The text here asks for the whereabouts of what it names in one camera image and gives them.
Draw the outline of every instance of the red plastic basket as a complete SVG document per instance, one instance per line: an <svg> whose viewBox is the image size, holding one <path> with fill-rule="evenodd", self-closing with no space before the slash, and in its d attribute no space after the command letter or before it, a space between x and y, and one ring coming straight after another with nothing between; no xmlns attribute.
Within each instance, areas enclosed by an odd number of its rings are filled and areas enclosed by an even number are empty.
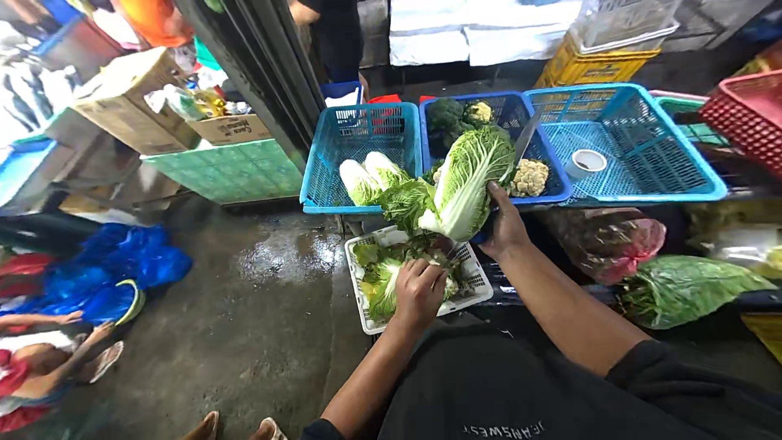
<svg viewBox="0 0 782 440"><path fill-rule="evenodd" d="M782 178L782 70L723 80L699 113Z"/></svg>

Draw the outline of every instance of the knife blade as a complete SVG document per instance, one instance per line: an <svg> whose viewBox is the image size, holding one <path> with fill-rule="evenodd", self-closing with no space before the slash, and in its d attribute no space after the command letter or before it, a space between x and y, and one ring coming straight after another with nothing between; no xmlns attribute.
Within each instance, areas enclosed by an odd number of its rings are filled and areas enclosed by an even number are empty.
<svg viewBox="0 0 782 440"><path fill-rule="evenodd" d="M529 143L532 142L533 136L535 135L535 129L537 128L537 125L540 122L540 118L542 116L542 111L535 112L529 121L524 124L522 134L518 135L518 139L516 139L516 157L513 161L513 166L518 167L518 162L522 159L522 157L524 157L524 152L527 151Z"/></svg>

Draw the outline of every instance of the knife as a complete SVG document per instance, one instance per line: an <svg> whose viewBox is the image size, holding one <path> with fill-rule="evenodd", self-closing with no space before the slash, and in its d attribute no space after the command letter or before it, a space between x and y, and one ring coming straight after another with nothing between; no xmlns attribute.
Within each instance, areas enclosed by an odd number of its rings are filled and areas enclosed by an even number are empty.
<svg viewBox="0 0 782 440"><path fill-rule="evenodd" d="M513 168L515 172L515 169L518 168L518 162L524 157L524 152L527 151L527 147L529 146L529 143L532 142L533 136L535 135L535 129L538 126L538 123L540 122L540 118L543 116L543 112L539 111L536 112L530 119L527 121L526 124L524 124L524 128L522 128L522 134L518 135L518 139L516 139L516 154L513 159ZM492 228L494 226L494 219L497 217L497 207L493 207L491 213L489 214L489 217L486 218L486 222L483 223L483 227L481 230L476 233L474 237L470 239L470 243L473 244L483 244L485 243L490 237L492 233Z"/></svg>
<svg viewBox="0 0 782 440"><path fill-rule="evenodd" d="M516 139L516 156L513 160L513 166L518 167L518 162L524 157L524 152L527 151L527 147L529 146L529 143L532 142L533 136L535 135L535 129L537 128L538 123L540 122L540 118L543 116L543 112L539 111L535 113L529 121L524 125L524 128L522 129L522 134L518 135L518 139Z"/></svg>

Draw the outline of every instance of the pink plastic bag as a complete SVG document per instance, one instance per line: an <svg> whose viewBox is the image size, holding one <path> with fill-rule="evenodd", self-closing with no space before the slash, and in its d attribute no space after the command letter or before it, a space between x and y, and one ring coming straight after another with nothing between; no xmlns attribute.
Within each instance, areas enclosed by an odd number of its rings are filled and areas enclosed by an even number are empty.
<svg viewBox="0 0 782 440"><path fill-rule="evenodd" d="M570 261L606 286L635 275L665 242L665 225L632 207L540 213Z"/></svg>

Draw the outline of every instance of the green tiled wall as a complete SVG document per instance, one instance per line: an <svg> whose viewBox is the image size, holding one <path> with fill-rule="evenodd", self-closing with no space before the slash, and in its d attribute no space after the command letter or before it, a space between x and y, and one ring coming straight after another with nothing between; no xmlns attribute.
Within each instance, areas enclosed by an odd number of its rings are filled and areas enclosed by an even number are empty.
<svg viewBox="0 0 782 440"><path fill-rule="evenodd" d="M202 141L195 150L142 159L219 204L295 197L301 189L301 172L274 139L222 146Z"/></svg>

